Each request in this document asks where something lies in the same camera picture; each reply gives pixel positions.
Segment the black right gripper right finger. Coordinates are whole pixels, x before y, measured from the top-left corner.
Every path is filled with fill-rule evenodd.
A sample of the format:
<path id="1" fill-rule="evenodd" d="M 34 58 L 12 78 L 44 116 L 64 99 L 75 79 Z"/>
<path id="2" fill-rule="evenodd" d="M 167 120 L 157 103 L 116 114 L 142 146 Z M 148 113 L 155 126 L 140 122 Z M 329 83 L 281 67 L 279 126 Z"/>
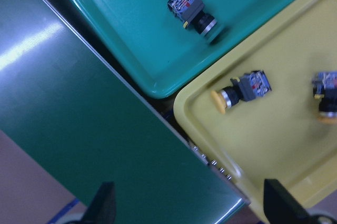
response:
<path id="1" fill-rule="evenodd" d="M 263 211 L 269 223 L 313 223 L 309 213 L 277 179 L 265 179 Z"/>

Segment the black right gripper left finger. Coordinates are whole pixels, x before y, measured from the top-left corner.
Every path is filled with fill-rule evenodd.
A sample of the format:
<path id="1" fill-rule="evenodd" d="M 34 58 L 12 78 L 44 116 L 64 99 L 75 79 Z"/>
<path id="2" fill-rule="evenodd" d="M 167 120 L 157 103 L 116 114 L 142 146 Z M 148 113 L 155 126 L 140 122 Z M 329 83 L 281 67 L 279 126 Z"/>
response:
<path id="1" fill-rule="evenodd" d="M 104 182 L 79 223 L 114 223 L 116 218 L 115 184 Z"/>

